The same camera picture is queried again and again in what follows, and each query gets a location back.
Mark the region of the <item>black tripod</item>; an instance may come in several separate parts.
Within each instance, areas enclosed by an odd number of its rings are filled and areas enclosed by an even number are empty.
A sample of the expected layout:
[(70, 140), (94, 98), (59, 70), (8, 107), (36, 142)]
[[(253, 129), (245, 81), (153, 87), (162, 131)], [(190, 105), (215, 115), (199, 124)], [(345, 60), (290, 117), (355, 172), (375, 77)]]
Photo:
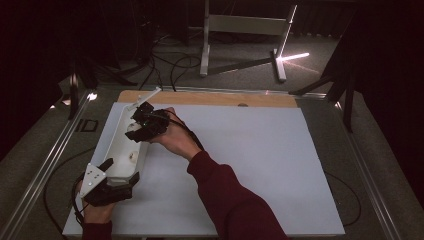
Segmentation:
[(135, 86), (135, 83), (124, 79), (117, 73), (112, 72), (107, 67), (100, 65), (90, 57), (75, 52), (71, 56), (70, 62), (70, 113), (68, 119), (74, 119), (77, 111), (82, 107), (79, 100), (78, 84), (83, 83), (90, 90), (95, 90), (98, 86), (96, 73), (100, 72), (115, 82), (124, 86)]

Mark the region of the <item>black angled stand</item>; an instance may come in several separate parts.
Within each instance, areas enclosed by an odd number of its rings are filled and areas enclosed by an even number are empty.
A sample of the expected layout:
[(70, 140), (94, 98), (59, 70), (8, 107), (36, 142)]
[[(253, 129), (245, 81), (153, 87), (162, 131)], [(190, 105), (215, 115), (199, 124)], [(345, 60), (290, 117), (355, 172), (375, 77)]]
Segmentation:
[(290, 95), (302, 96), (331, 83), (324, 99), (327, 102), (337, 103), (342, 96), (345, 96), (342, 120), (349, 132), (352, 132), (352, 110), (356, 82), (354, 69), (357, 65), (358, 56), (358, 44), (352, 28), (355, 26), (356, 15), (359, 12), (360, 10), (357, 7), (352, 10), (347, 26), (320, 78), (309, 85), (289, 92)]

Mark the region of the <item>person's right hand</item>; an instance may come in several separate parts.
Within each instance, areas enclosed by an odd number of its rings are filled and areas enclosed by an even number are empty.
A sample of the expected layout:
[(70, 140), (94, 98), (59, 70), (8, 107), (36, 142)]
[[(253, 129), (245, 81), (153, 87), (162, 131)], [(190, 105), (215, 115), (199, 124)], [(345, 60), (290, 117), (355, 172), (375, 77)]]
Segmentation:
[(165, 133), (151, 139), (150, 143), (161, 144), (171, 153), (190, 161), (197, 153), (201, 152), (201, 148), (184, 129), (184, 122), (176, 115), (174, 108), (166, 108), (165, 112), (170, 117), (170, 125)]

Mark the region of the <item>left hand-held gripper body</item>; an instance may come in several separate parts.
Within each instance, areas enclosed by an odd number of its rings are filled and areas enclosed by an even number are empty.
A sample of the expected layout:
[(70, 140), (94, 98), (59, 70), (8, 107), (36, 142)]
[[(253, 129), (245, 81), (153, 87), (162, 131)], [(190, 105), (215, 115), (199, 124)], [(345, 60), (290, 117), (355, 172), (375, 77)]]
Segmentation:
[(83, 174), (80, 196), (96, 207), (130, 199), (132, 186), (128, 181), (132, 176), (120, 173), (114, 163), (107, 171), (89, 163)]

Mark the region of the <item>white metal stand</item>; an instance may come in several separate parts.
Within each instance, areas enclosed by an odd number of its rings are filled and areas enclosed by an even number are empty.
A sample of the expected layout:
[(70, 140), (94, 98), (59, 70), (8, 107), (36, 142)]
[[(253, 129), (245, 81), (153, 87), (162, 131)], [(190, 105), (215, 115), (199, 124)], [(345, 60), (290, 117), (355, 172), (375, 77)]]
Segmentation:
[(200, 76), (206, 77), (212, 73), (209, 70), (211, 32), (259, 34), (279, 36), (281, 38), (277, 49), (271, 52), (270, 62), (275, 65), (274, 69), (280, 82), (287, 80), (284, 62), (286, 58), (283, 51), (293, 24), (298, 6), (292, 4), (285, 19), (217, 15), (210, 13), (210, 0), (204, 0), (204, 26), (203, 26), (203, 49), (200, 63)]

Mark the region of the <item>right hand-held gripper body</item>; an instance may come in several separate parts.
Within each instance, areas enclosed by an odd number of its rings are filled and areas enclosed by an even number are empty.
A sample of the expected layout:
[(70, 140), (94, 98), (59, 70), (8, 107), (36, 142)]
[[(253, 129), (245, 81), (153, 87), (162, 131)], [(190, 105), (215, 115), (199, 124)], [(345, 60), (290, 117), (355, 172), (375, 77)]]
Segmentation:
[(132, 119), (133, 115), (131, 116), (133, 123), (140, 125), (140, 129), (135, 132), (148, 132), (160, 135), (166, 131), (170, 121), (168, 115), (164, 110), (155, 110), (149, 103), (149, 100), (161, 91), (161, 88), (156, 87), (150, 93), (140, 96), (135, 103), (127, 107), (127, 110), (133, 111), (133, 114), (136, 111), (143, 113), (143, 119), (140, 122), (135, 122)]

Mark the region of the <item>white table mat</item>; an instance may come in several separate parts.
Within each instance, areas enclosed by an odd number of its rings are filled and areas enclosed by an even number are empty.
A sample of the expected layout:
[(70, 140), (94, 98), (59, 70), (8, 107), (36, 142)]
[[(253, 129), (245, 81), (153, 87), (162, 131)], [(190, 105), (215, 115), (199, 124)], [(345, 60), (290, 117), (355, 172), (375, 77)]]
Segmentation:
[[(178, 105), (175, 110), (209, 155), (230, 165), (240, 183), (269, 204), (288, 236), (343, 234), (301, 109)], [(215, 236), (185, 159), (152, 144), (141, 151), (140, 162), (132, 199), (114, 210), (114, 234)]]

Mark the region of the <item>short aluminium rail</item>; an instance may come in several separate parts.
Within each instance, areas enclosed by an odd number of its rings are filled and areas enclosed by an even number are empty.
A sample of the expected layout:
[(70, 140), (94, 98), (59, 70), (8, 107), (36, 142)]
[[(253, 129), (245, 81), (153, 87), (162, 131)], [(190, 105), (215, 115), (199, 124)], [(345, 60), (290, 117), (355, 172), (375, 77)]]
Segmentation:
[[(107, 99), (115, 102), (135, 102), (139, 96), (143, 96), (154, 92), (155, 88), (150, 87), (148, 90), (135, 89), (112, 89), (111, 93), (103, 93)], [(291, 95), (285, 91), (271, 90), (234, 90), (234, 89), (212, 89), (212, 88), (190, 88), (182, 87), (174, 91), (171, 87), (164, 87), (151, 98), (155, 103), (166, 102), (206, 102), (218, 104), (219, 102), (230, 101), (260, 101), (262, 98), (268, 97), (270, 101), (290, 101), (291, 99), (312, 98), (323, 99), (322, 93), (307, 93), (304, 95)]]

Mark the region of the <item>person's left hand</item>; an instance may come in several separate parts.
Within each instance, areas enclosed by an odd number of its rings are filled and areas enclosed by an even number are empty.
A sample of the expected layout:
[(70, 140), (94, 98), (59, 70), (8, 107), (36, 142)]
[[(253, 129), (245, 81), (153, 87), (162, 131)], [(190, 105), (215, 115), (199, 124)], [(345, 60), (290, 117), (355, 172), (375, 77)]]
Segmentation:
[(81, 202), (83, 206), (84, 223), (106, 224), (111, 221), (113, 210), (116, 206), (115, 203), (95, 207), (87, 203), (84, 198), (81, 199)]

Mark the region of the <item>long aluminium rail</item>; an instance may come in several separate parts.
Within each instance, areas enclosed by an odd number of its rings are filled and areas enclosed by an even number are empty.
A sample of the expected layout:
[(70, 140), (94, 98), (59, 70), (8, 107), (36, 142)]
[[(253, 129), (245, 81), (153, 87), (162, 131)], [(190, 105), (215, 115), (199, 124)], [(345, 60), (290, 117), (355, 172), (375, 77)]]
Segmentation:
[(372, 174), (368, 168), (363, 154), (360, 151), (359, 145), (355, 139), (355, 136), (347, 130), (347, 127), (343, 122), (343, 109), (339, 102), (331, 103), (338, 117), (339, 123), (344, 130), (348, 145), (353, 151), (355, 164), (357, 166), (360, 178), (363, 182), (363, 186), (367, 195), (370, 199), (373, 210), (380, 222), (380, 226), (384, 232), (387, 240), (402, 240), (397, 226), (395, 225), (392, 215), (389, 212), (387, 204), (383, 199), (381, 192), (379, 191), (376, 182), (374, 181)]
[(19, 234), (19, 231), (46, 185), (47, 179), (50, 177), (64, 149), (68, 145), (69, 139), (75, 131), (79, 119), (87, 108), (87, 105), (91, 102), (91, 96), (93, 94), (94, 90), (85, 90), (81, 99), (77, 101), (78, 107), (74, 117), (68, 120), (64, 125), (63, 130), (54, 142), (49, 154), (43, 160), (39, 170), (24, 191), (17, 207), (12, 212), (4, 227), (0, 230), (0, 240), (14, 240)]

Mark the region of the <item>white plastic tray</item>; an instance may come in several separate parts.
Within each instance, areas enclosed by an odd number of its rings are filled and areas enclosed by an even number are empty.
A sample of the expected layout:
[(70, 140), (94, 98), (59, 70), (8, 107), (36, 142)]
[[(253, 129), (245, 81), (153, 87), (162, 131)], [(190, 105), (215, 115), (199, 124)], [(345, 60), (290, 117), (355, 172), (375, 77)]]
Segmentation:
[[(129, 104), (114, 103), (107, 119), (105, 129), (110, 133), (111, 140), (106, 151), (105, 159), (112, 158), (115, 167), (122, 174), (132, 174), (141, 171), (144, 166), (149, 144), (130, 140), (125, 133), (130, 123), (133, 111), (128, 111)], [(131, 162), (129, 154), (138, 152), (138, 160)]]

